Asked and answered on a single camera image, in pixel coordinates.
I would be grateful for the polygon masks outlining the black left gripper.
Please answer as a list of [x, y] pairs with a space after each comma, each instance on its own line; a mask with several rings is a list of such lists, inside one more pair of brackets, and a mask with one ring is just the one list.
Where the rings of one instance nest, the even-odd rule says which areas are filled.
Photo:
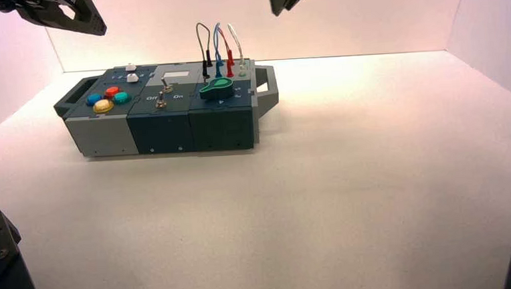
[[0, 12], [21, 9], [32, 24], [103, 36], [106, 24], [92, 0], [0, 0]]

